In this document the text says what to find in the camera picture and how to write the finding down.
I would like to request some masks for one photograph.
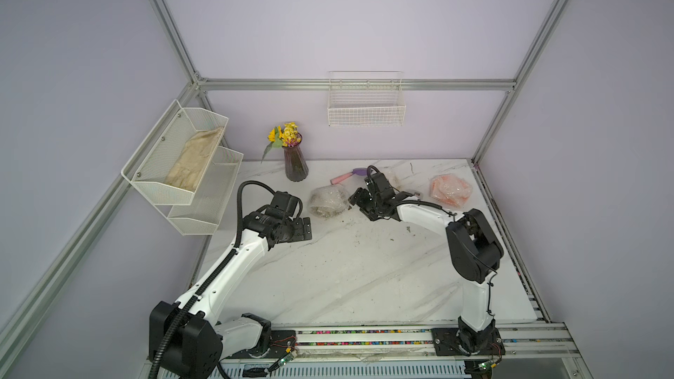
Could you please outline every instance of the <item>black motor joint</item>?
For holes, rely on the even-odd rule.
[[[367,167],[367,176],[365,177],[367,189],[358,188],[349,198],[351,205],[360,208],[361,213],[365,214],[370,221],[376,221],[386,217],[391,217],[400,221],[398,211],[395,211],[395,204],[414,196],[409,192],[399,192],[386,176],[373,165]]]
[[[300,210],[293,219],[297,207]],[[244,230],[258,232],[267,239],[269,249],[277,243],[311,240],[311,220],[300,218],[302,201],[288,192],[275,192],[272,203],[243,217]]]

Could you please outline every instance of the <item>pink handle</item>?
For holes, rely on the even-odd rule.
[[[348,179],[348,178],[351,177],[352,175],[353,175],[353,173],[342,174],[341,176],[332,179],[332,180],[330,181],[330,184],[337,184],[337,183],[339,183],[339,182],[341,182],[341,181],[344,181],[345,179]]]

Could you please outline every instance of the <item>plastic bag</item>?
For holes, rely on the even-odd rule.
[[[454,174],[439,175],[431,181],[431,196],[452,208],[463,207],[472,193],[473,187]]]
[[[333,184],[311,191],[309,213],[317,217],[330,218],[339,215],[349,207],[349,194],[341,184]]]

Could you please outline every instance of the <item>black cable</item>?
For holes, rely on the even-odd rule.
[[[223,365],[219,361],[218,361],[218,364],[216,365],[216,367],[218,368],[218,372],[220,372],[220,375],[222,377],[224,377],[224,379],[231,379],[229,377],[229,375],[227,374],[227,372],[224,371]]]
[[[466,251],[467,251],[468,253],[470,253],[470,255],[471,255],[476,261],[478,261],[479,263],[482,264],[482,266],[484,266],[485,268],[489,269],[491,272],[494,273],[494,276],[493,276],[492,278],[489,279],[489,282],[487,282],[487,284],[489,285],[489,296],[487,297],[487,314],[488,314],[489,316],[494,316],[493,312],[491,311],[491,288],[494,286],[494,284],[493,284],[493,282],[492,282],[493,279],[496,278],[496,276],[497,276],[499,273],[498,273],[494,268],[492,268],[491,266],[489,266],[489,265],[485,264],[484,262],[482,262],[482,261],[480,260],[480,258],[477,257],[476,254],[474,254],[473,252],[470,251],[470,249],[468,249],[468,247],[466,246],[466,244],[464,244],[462,241],[459,241],[459,243],[461,243],[461,246],[463,246],[464,249],[466,249]]]
[[[241,233],[243,232],[243,208],[241,208],[241,194],[243,193],[243,188],[249,184],[261,186],[272,195],[276,193],[274,189],[257,180],[246,180],[239,186],[239,189],[237,190],[237,238],[234,241],[235,248],[239,248],[239,246],[241,246]]]
[[[372,177],[370,176],[370,170],[374,170],[374,171],[377,172],[377,173],[381,173],[381,172],[379,171],[379,169],[376,168],[374,165],[368,165],[368,166],[367,166],[367,171],[366,171],[366,172],[367,172],[367,177],[368,177],[368,178],[371,178],[371,179],[372,179]]]
[[[275,193],[274,189],[265,185],[261,181],[248,180],[244,181],[239,186],[239,189],[237,190],[237,237],[236,240],[234,241],[234,248],[230,250],[230,252],[223,259],[223,261],[220,262],[220,264],[218,264],[218,266],[201,284],[201,286],[194,293],[194,295],[192,295],[190,300],[188,300],[187,303],[183,306],[183,308],[180,309],[180,312],[178,312],[178,314],[173,318],[171,324],[168,325],[166,333],[164,333],[164,337],[162,338],[162,341],[160,341],[159,346],[157,347],[157,351],[154,353],[154,359],[152,360],[152,367],[150,368],[150,374],[147,375],[149,379],[156,379],[157,375],[159,375],[159,367],[161,367],[162,359],[164,358],[166,348],[169,346],[169,343],[173,339],[173,335],[175,335],[175,332],[178,331],[178,328],[185,322],[185,318],[187,317],[187,313],[189,312],[189,310],[192,308],[192,306],[194,306],[194,304],[199,299],[199,296],[201,296],[201,294],[204,293],[204,291],[208,288],[210,283],[213,282],[213,280],[215,280],[215,278],[221,272],[223,272],[224,267],[229,263],[230,260],[232,260],[234,255],[236,255],[239,252],[239,247],[241,246],[241,234],[243,233],[243,209],[241,208],[241,195],[243,192],[243,188],[245,188],[249,184],[257,184],[258,186],[261,186],[266,190],[268,190],[271,194]]]
[[[281,368],[281,361],[285,358],[285,355],[282,355],[278,360],[271,364],[269,367],[252,367],[246,369],[241,374],[244,378],[265,378],[268,374],[271,375],[272,372]]]

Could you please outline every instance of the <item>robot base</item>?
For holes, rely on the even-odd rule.
[[[495,328],[495,322],[492,320],[491,324],[480,331],[478,336],[472,338],[474,348],[466,350],[466,345],[462,343],[466,339],[466,335],[470,336],[472,330],[463,325],[463,328],[433,328],[431,334],[433,335],[433,345],[435,347],[435,355],[495,355],[498,350],[494,348],[497,345],[501,350],[501,355],[506,353],[503,346],[501,334]]]
[[[274,330],[272,331],[270,343],[275,345],[269,346],[269,351],[265,352],[264,355],[251,355],[250,350],[241,350],[238,353],[234,353],[228,357],[228,359],[278,359],[286,355],[286,348],[295,346],[295,331],[293,330]]]

